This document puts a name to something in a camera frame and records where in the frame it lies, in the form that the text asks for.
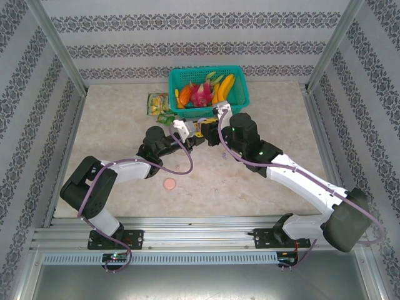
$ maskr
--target teal plastic basket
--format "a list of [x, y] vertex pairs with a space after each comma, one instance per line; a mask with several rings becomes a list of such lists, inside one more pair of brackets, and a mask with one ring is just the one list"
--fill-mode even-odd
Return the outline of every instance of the teal plastic basket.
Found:
[[196, 108], [190, 102], [186, 106], [187, 108], [179, 109], [175, 97], [175, 89], [180, 91], [190, 82], [202, 84], [205, 81], [206, 76], [213, 71], [216, 71], [216, 74], [212, 79], [217, 78], [220, 75], [226, 76], [234, 74], [235, 76], [235, 83], [227, 96], [227, 101], [231, 105], [233, 114], [238, 113], [242, 108], [249, 105], [248, 86], [244, 80], [243, 71], [239, 66], [190, 67], [173, 69], [169, 73], [169, 102], [171, 104], [171, 110], [181, 118], [213, 117], [212, 106]]

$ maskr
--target black mounting plate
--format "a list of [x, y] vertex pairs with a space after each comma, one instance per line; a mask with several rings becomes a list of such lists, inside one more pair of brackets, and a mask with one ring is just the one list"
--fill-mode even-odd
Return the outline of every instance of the black mounting plate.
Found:
[[[274, 230], [272, 228], [256, 228], [253, 229], [254, 244], [256, 249], [271, 249], [271, 248], [295, 248], [294, 240], [290, 239], [285, 245], [280, 244], [274, 237]], [[310, 248], [311, 243], [309, 239], [298, 239], [299, 249]]]
[[[132, 250], [141, 250], [143, 246], [144, 231], [143, 230], [124, 230], [121, 241], [127, 244]], [[89, 250], [124, 250], [120, 244], [106, 239], [96, 230], [92, 230], [87, 242]]]

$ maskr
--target gray metal floor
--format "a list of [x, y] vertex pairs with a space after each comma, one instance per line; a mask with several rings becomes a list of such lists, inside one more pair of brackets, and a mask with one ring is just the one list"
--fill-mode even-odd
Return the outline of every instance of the gray metal floor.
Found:
[[368, 299], [353, 253], [315, 251], [292, 272], [275, 265], [43, 266], [37, 300]]

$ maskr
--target metal frame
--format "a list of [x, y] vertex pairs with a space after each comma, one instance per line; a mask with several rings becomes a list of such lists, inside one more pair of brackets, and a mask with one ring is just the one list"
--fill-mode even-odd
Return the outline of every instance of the metal frame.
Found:
[[29, 10], [32, 12], [36, 21], [39, 23], [41, 29], [43, 30], [48, 41], [50, 42], [54, 52], [58, 55], [58, 58], [60, 59], [62, 66], [67, 71], [68, 76], [73, 81], [75, 87], [79, 91], [79, 94], [81, 96], [85, 96], [88, 87], [86, 86], [81, 74], [79, 73], [77, 67], [75, 66], [71, 55], [69, 55], [67, 47], [61, 40], [61, 37], [58, 34], [57, 29], [54, 27], [53, 22], [51, 21], [49, 15], [44, 9], [42, 1], [26, 0], [26, 4], [28, 5]]
[[53, 218], [54, 211], [56, 210], [56, 207], [57, 207], [57, 203], [58, 203], [58, 199], [59, 199], [59, 195], [60, 195], [60, 190], [61, 190], [61, 188], [63, 186], [65, 173], [67, 172], [67, 168], [68, 168], [69, 158], [71, 157], [71, 153], [73, 151], [73, 146], [74, 146], [76, 134], [78, 132], [79, 123], [81, 122], [85, 101], [86, 101], [86, 95], [83, 95], [82, 99], [81, 99], [81, 103], [79, 103], [77, 116], [75, 118], [74, 124], [72, 125], [71, 135], [69, 137], [68, 145], [67, 145], [67, 148], [65, 150], [66, 153], [65, 153], [64, 159], [63, 159], [63, 161], [61, 163], [59, 176], [58, 176], [58, 179], [57, 179], [56, 186], [54, 188], [55, 193], [53, 193], [53, 195], [52, 195], [52, 198], [50, 200], [49, 210], [48, 210], [46, 218], [44, 220], [43, 227], [45, 227], [45, 228], [48, 228], [51, 225], [51, 220]]
[[[136, 217], [121, 218], [119, 221], [124, 224], [126, 229], [140, 228], [145, 230], [143, 250], [133, 251], [134, 256], [138, 253], [142, 256], [154, 254], [157, 257], [204, 256], [205, 254], [211, 256], [248, 254], [250, 256], [254, 254], [265, 255], [268, 252], [274, 255], [276, 251], [293, 250], [293, 248], [256, 249], [253, 237], [247, 235], [254, 228], [272, 227], [278, 219], [278, 216]], [[29, 248], [28, 260], [22, 270], [22, 278], [17, 287], [15, 299], [33, 298], [41, 266], [48, 255], [78, 254], [84, 256], [89, 253], [112, 253], [113, 251], [90, 251], [86, 249], [90, 230], [80, 219], [53, 219], [50, 228], [37, 228]], [[315, 251], [336, 250], [326, 241], [319, 241]], [[371, 250], [356, 245], [354, 252], [370, 299], [386, 300], [387, 294], [379, 277]], [[271, 261], [255, 263], [264, 264], [271, 263]]]
[[350, 24], [352, 23], [353, 19], [356, 17], [356, 14], [363, 5], [364, 0], [350, 0], [349, 4], [347, 5], [346, 9], [343, 12], [342, 17], [339, 20], [329, 42], [326, 44], [324, 51], [319, 58], [314, 70], [311, 73], [310, 79], [307, 83], [307, 90], [313, 91], [318, 84], [319, 79], [323, 75], [326, 67], [328, 66], [329, 62], [333, 54], [336, 52], [336, 49], [339, 47], [340, 42], [342, 41], [343, 37], [346, 35], [346, 31], [348, 30]]

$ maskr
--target robotic arm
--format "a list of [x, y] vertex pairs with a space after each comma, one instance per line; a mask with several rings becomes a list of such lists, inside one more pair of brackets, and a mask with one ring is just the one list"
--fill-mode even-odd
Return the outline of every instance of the robotic arm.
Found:
[[[355, 188], [349, 192], [297, 165], [282, 150], [260, 139], [256, 123], [248, 114], [233, 115], [227, 102], [215, 105], [214, 114], [215, 119], [197, 124], [199, 131], [193, 122], [184, 119], [174, 121], [173, 127], [177, 131], [174, 137], [165, 136], [158, 126], [150, 127], [131, 161], [114, 164], [101, 173], [82, 216], [95, 228], [120, 241], [123, 238], [123, 225], [104, 207], [115, 184], [154, 176], [159, 170], [156, 165], [163, 165], [161, 157], [181, 148], [177, 140], [189, 153], [205, 140], [209, 146], [218, 145], [223, 140], [227, 151], [238, 161], [244, 162], [252, 172], [287, 186], [321, 212], [315, 216], [285, 214], [272, 229], [275, 243], [285, 246], [298, 239], [325, 239], [343, 252], [353, 248], [371, 221], [338, 195], [368, 212], [368, 202], [361, 190]], [[93, 181], [108, 163], [92, 156], [86, 157], [62, 187], [60, 196], [78, 211], [89, 190], [87, 182]]]

